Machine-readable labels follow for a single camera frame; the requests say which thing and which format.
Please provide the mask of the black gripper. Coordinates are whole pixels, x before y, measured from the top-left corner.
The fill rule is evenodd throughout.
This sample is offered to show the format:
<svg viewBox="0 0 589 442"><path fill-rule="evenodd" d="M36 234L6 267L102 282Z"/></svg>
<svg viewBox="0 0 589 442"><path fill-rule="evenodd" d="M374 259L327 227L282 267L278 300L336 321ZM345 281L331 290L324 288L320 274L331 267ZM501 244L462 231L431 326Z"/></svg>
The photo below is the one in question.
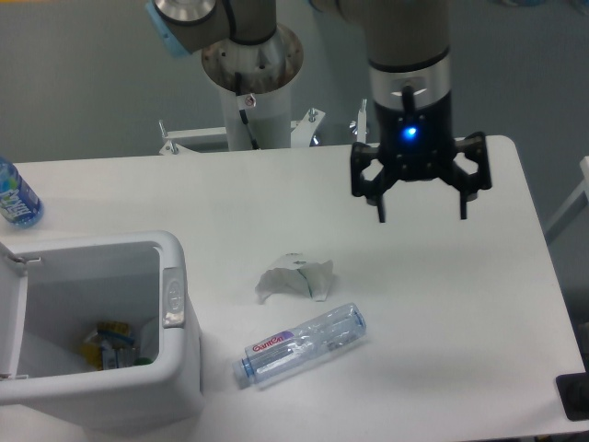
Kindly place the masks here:
<svg viewBox="0 0 589 442"><path fill-rule="evenodd" d="M380 128L379 147L362 142L352 144L350 156L351 193L364 197L377 210L378 221L386 222L383 197L397 182L440 178L459 193L460 219L468 218L468 202L478 192L492 187L486 134L475 132L462 140L452 135L451 100L441 99L417 109L407 118L400 110L375 105ZM456 163L456 156L475 163L467 172ZM364 171L375 161L382 168L368 180Z"/></svg>

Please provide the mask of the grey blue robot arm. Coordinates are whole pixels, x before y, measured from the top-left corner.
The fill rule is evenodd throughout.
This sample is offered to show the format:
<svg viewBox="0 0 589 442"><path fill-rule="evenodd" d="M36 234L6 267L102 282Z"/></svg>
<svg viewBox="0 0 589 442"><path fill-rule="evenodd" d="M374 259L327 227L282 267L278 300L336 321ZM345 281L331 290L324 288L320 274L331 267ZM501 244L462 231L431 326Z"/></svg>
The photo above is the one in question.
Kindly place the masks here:
<svg viewBox="0 0 589 442"><path fill-rule="evenodd" d="M351 192L378 211L399 181L439 179L466 205L491 187L485 136L452 134L449 4L446 1L316 1L364 35L379 144L352 145ZM289 147L289 87L303 48L273 1L150 1L167 50L199 53L225 103L233 150Z"/></svg>

